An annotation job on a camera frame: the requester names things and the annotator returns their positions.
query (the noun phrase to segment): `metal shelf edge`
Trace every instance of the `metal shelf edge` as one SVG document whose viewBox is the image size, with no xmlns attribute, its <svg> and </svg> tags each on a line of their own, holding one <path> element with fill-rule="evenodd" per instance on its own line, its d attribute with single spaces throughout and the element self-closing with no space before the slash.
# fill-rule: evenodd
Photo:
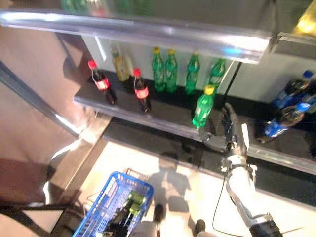
<svg viewBox="0 0 316 237">
<path fill-rule="evenodd" d="M 163 121 L 157 118 L 150 117 L 149 115 L 134 113 L 116 106 L 107 106 L 105 104 L 97 103 L 93 100 L 82 99 L 76 96 L 74 97 L 74 101 L 84 106 L 91 107 L 99 112 L 117 117 L 119 119 L 124 119 L 130 122 L 138 123 L 144 126 L 152 127 L 158 130 L 202 142 L 198 135 L 198 131 L 194 128 L 189 128 L 172 122 Z M 316 175 L 315 162 L 311 160 L 302 159 L 296 156 L 280 153 L 260 147 L 258 145 L 251 144 L 249 146 L 248 155 L 250 157 L 258 158 L 298 171 Z"/>
</svg>

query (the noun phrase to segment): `green plastic bottle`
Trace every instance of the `green plastic bottle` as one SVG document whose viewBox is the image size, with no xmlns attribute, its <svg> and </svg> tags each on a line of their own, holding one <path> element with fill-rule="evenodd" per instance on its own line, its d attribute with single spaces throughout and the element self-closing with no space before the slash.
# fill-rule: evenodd
<svg viewBox="0 0 316 237">
<path fill-rule="evenodd" d="M 201 95 L 198 99 L 197 108 L 192 120 L 192 124 L 194 125 L 194 127 L 200 128 L 205 126 L 208 114 L 211 112 L 214 104 L 214 91 L 214 85 L 207 85 L 204 89 L 204 94 Z"/>
<path fill-rule="evenodd" d="M 192 94 L 196 89 L 199 72 L 198 53 L 194 52 L 187 66 L 186 94 Z"/>
<path fill-rule="evenodd" d="M 178 64 L 174 57 L 174 50 L 170 49 L 166 61 L 166 90 L 169 93 L 173 93 L 177 89 L 177 71 Z"/>
<path fill-rule="evenodd" d="M 222 82 L 223 75 L 225 74 L 225 70 L 226 70 L 225 63 L 226 63 L 225 59 L 219 59 L 211 70 L 211 75 L 210 75 L 208 84 L 215 86 L 214 95 L 216 94 L 217 89 Z"/>
<path fill-rule="evenodd" d="M 157 92 L 163 92 L 166 87 L 166 84 L 164 82 L 164 65 L 160 56 L 159 48 L 154 48 L 154 58 L 152 67 L 154 73 L 155 89 Z"/>
</svg>

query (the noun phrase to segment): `black shoe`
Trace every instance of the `black shoe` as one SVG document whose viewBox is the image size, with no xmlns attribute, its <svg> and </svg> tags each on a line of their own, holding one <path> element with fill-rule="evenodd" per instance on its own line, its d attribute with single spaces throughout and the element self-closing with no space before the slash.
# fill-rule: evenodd
<svg viewBox="0 0 316 237">
<path fill-rule="evenodd" d="M 194 232 L 193 235 L 194 237 L 196 237 L 198 235 L 198 233 L 205 231 L 206 227 L 205 227 L 205 222 L 203 220 L 198 220 L 196 223 L 196 226 L 194 228 Z"/>
<path fill-rule="evenodd" d="M 161 223 L 163 220 L 163 217 L 164 217 L 163 206 L 161 204 L 157 204 L 154 209 L 154 221 Z"/>
</svg>

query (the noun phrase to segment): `green bottle cap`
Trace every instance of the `green bottle cap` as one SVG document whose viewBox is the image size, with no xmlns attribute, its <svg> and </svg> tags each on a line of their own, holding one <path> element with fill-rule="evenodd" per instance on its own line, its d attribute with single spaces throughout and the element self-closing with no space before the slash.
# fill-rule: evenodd
<svg viewBox="0 0 316 237">
<path fill-rule="evenodd" d="M 160 49 L 158 47 L 154 48 L 154 54 L 160 54 Z"/>
<path fill-rule="evenodd" d="M 215 86 L 213 85 L 207 85 L 204 89 L 204 94 L 205 95 L 211 95 L 214 93 L 214 90 L 215 90 Z"/>
<path fill-rule="evenodd" d="M 175 53 L 174 49 L 171 48 L 168 50 L 168 54 L 173 55 L 174 53 Z"/>
</svg>

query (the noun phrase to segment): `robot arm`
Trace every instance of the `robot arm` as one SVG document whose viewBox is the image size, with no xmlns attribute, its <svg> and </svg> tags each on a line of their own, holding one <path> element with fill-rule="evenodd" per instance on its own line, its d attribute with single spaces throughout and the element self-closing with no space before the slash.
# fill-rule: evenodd
<svg viewBox="0 0 316 237">
<path fill-rule="evenodd" d="M 226 189 L 252 236 L 280 237 L 282 234 L 271 214 L 263 210 L 254 198 L 255 167 L 247 164 L 247 147 L 236 113 L 228 103 L 222 112 L 225 142 L 221 143 L 224 138 L 205 132 L 200 134 L 201 138 L 206 146 L 226 154 L 226 158 L 222 160 L 228 177 Z"/>
</svg>

